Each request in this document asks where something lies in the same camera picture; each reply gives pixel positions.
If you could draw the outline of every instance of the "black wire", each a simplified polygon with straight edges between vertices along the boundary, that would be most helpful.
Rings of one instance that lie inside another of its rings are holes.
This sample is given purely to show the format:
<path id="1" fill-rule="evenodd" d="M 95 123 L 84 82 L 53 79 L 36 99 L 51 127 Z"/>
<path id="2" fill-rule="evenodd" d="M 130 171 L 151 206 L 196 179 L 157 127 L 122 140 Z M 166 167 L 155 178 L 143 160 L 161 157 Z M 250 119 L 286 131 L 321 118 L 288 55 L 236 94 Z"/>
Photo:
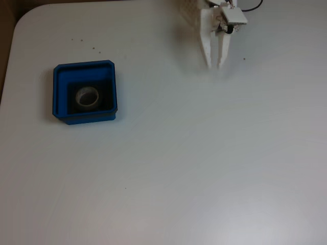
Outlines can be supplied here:
<path id="1" fill-rule="evenodd" d="M 250 12 L 250 11 L 256 10 L 258 7 L 261 6 L 261 4 L 262 4 L 263 1 L 264 0 L 261 0 L 260 3 L 258 4 L 258 6 L 252 8 L 252 9 L 244 9 L 244 10 L 242 10 L 242 12 Z"/>

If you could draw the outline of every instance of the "blue square container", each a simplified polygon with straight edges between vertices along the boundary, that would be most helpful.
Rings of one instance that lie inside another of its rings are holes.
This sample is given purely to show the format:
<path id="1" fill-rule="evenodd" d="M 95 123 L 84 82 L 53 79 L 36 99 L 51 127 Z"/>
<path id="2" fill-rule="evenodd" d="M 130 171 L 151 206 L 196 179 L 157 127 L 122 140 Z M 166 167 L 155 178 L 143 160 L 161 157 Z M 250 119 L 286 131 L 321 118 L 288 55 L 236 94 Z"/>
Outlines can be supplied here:
<path id="1" fill-rule="evenodd" d="M 81 112 L 74 106 L 76 91 L 95 87 L 102 95 L 96 110 Z M 58 65 L 53 75 L 53 115 L 68 125 L 114 120 L 117 112 L 114 63 L 110 60 Z"/>

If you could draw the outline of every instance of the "table surface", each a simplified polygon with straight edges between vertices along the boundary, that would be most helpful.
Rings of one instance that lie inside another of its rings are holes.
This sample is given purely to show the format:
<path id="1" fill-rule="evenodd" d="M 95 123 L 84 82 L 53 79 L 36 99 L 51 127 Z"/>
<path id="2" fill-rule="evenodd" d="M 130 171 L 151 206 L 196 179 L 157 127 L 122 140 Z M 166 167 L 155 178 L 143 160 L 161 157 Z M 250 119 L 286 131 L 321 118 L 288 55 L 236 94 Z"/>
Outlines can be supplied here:
<path id="1" fill-rule="evenodd" d="M 264 1 L 212 71 L 176 7 L 47 5 L 19 21 L 0 244 L 327 243 L 327 1 Z M 107 59 L 116 120 L 54 118 L 53 69 Z"/>

